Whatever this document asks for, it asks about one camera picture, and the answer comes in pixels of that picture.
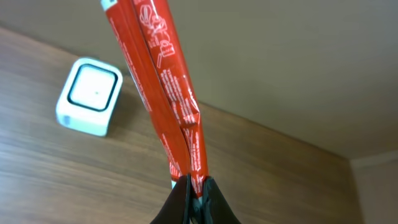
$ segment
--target wall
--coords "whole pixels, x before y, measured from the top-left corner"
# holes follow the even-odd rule
[[[398,151],[351,161],[365,224],[398,223]]]
[[[397,1],[169,2],[200,101],[347,158],[397,149]],[[0,26],[125,67],[95,0],[0,0]]]

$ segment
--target white cube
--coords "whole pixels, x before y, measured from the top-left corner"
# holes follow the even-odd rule
[[[105,136],[122,82],[116,67],[91,58],[78,59],[58,99],[57,121],[70,129]]]

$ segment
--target white square device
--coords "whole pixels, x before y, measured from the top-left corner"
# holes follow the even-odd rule
[[[67,128],[105,136],[122,82],[116,67],[92,58],[78,59],[58,99],[57,121]]]

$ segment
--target wood grain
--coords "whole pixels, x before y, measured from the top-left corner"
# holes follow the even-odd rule
[[[56,123],[77,58],[0,29],[0,223],[149,223],[170,192],[165,152],[131,79],[106,138]],[[362,223],[346,160],[200,108],[210,172],[243,223]]]

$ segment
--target folded red wrapper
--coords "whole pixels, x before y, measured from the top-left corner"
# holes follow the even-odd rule
[[[172,180],[208,176],[201,116],[166,0],[102,0],[131,75],[166,151]]]

